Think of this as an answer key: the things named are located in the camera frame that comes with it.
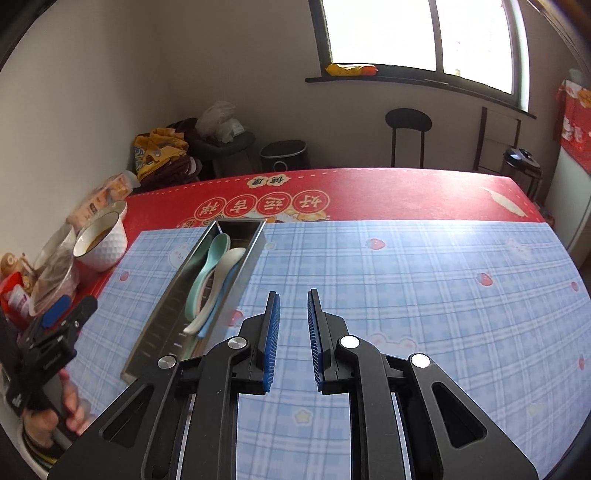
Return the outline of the left hand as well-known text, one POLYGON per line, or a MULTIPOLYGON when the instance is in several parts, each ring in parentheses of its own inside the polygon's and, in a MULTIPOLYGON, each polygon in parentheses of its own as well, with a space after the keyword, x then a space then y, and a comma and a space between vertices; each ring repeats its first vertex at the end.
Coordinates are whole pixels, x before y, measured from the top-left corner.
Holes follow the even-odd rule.
MULTIPOLYGON (((69 373, 59 372, 62 385, 62 403, 66 410, 66 427, 80 436, 92 423, 90 404, 79 397, 78 387, 71 381, 69 373)), ((49 449, 53 446, 53 431, 57 429, 59 419, 52 409, 23 412, 24 432, 37 447, 49 449)))

